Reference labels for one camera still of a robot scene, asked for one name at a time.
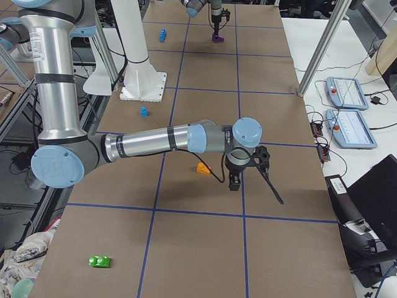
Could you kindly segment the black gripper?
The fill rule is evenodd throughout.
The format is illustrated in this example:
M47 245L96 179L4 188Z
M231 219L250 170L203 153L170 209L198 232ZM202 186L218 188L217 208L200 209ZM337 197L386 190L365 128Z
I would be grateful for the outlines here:
M212 29L213 29L213 35L219 35L219 28L220 28L220 22L221 22L222 16L221 14L219 15L211 15L211 22L212 24Z
M229 189L230 191L238 191L241 186L241 173L246 169L246 165L236 165L231 161L225 161L225 166L229 171Z

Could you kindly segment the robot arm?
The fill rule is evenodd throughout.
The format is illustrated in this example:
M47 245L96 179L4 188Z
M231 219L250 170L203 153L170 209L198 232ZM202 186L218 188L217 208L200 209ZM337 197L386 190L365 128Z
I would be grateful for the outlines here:
M240 174L255 167L267 176L268 153L260 144L262 127L244 117L233 125L210 120L128 133L135 116L115 116L118 128L90 136L79 120L71 37L96 32L94 1L17 1L19 20L28 30L42 132L30 167L35 177L53 188L80 182L96 168L119 159L172 151L221 153L222 180L239 189Z
M222 3L218 0L180 0L187 14L194 18L208 4L210 8L211 21L213 24L213 37L219 37L220 22L223 15Z

